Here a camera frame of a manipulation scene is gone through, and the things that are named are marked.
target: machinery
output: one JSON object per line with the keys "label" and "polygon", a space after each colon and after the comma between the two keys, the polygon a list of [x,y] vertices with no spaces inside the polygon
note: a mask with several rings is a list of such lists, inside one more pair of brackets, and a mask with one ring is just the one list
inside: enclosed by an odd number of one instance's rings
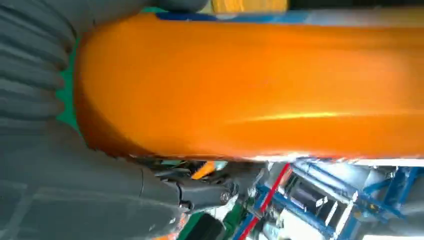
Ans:
{"label": "machinery", "polygon": [[[129,17],[146,5],[196,12],[204,3],[0,2],[0,240],[165,236],[187,214],[245,199],[251,186],[263,196],[268,161],[292,161],[293,174],[305,180],[287,177],[293,187],[285,193],[298,205],[286,201],[275,211],[313,209],[322,220],[332,210],[321,206],[343,203],[343,213],[355,206],[366,221],[367,214],[405,215],[393,206],[403,191],[379,204],[363,194],[367,181],[345,184],[310,164],[421,161],[423,28]],[[63,106],[55,91],[84,34],[74,88],[83,139],[56,120]],[[396,171],[393,180],[412,179],[414,169]],[[261,212],[277,187],[266,204],[259,201]],[[321,205],[313,208],[305,192]],[[340,221],[315,228],[341,236]]]}
{"label": "machinery", "polygon": [[[282,171],[282,164],[274,164]],[[422,237],[424,213],[422,167],[364,167],[345,163],[290,164],[290,177],[273,193],[269,182],[257,186],[255,208],[241,224],[235,240],[244,239],[390,239]],[[259,218],[253,228],[254,218]]]}

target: blue metal rack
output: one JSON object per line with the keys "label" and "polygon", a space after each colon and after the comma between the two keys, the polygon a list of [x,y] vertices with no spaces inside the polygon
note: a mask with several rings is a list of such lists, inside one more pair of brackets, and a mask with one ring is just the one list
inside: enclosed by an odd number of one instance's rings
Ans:
{"label": "blue metal rack", "polygon": [[[390,179],[385,179],[381,182],[372,184],[364,189],[358,189],[350,185],[349,183],[343,181],[342,179],[334,176],[328,171],[320,168],[318,165],[314,163],[307,163],[309,167],[318,171],[321,174],[331,178],[336,181],[338,184],[342,185],[344,189],[339,189],[333,185],[330,185],[326,182],[323,182],[318,177],[313,176],[306,172],[305,170],[291,165],[293,169],[307,175],[310,179],[317,181],[319,184],[326,186],[326,188],[331,189],[334,193],[339,194],[345,198],[351,199],[350,204],[353,205],[356,211],[362,212],[363,216],[373,216],[379,221],[385,223],[388,220],[386,219],[387,214],[393,214],[398,218],[405,219],[405,216],[401,213],[400,209],[402,205],[405,203],[407,196],[411,190],[412,185],[414,184],[416,178],[422,174],[424,174],[424,168],[422,167],[398,167],[394,177]],[[375,199],[372,196],[372,193],[378,190],[382,190],[383,188],[387,188],[385,196],[382,200]],[[265,185],[258,185],[257,189],[260,193],[260,197],[258,201],[255,203],[254,208],[259,209],[261,203],[266,197],[267,193],[270,189]],[[323,236],[327,239],[332,240],[352,240],[355,238],[355,229],[358,226],[358,220],[353,216],[353,214],[349,213],[349,217],[344,223],[344,227],[342,230],[335,230],[331,226],[326,225],[321,219],[318,219],[315,215],[310,212],[305,211],[303,208],[296,205],[290,198],[276,192],[272,198],[272,202],[274,204],[278,204],[283,206],[288,211],[292,212],[303,221],[313,226],[317,230],[319,230]],[[254,217],[253,214],[249,214],[246,220],[241,225],[238,233],[235,235],[234,240],[238,240],[240,235],[243,233],[244,228]]]}

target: red pipe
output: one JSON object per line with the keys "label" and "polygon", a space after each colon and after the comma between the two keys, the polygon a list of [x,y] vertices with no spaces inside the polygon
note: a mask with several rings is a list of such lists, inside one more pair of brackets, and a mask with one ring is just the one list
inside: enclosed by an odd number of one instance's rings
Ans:
{"label": "red pipe", "polygon": [[[271,190],[268,192],[265,200],[263,201],[262,205],[260,206],[259,211],[261,213],[265,212],[265,210],[267,209],[268,204],[271,202],[271,200],[273,199],[273,195],[277,191],[277,188],[278,188],[278,186],[281,182],[281,179],[283,178],[284,174],[287,173],[287,171],[289,170],[289,167],[290,167],[290,164],[286,163],[284,165],[284,167],[282,168],[281,172],[279,173],[279,175],[277,177],[277,180],[272,185]],[[259,221],[259,219],[254,216],[253,219],[247,225],[246,229],[243,231],[243,234],[240,236],[239,240],[245,240],[246,237],[248,236],[249,232],[255,227],[255,225],[258,223],[258,221]]]}

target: orange robotic arm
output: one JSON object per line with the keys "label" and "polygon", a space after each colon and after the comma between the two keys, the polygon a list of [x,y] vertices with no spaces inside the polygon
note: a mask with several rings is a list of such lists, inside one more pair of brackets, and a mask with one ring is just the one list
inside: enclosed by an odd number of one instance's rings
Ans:
{"label": "orange robotic arm", "polygon": [[424,156],[424,28],[164,21],[79,51],[88,144],[113,155]]}

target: yellow object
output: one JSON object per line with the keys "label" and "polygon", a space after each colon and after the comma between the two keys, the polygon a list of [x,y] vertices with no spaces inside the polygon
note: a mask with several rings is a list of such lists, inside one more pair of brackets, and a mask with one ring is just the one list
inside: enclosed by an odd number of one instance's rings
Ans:
{"label": "yellow object", "polygon": [[282,13],[288,0],[212,0],[213,11],[225,13]]}
{"label": "yellow object", "polygon": [[193,176],[191,176],[194,180],[199,180],[203,178],[204,176],[212,173],[215,171],[215,162],[214,161],[207,161],[199,170],[197,170]]}
{"label": "yellow object", "polygon": [[84,39],[77,120],[112,155],[424,157],[423,56],[422,27],[138,15]]}

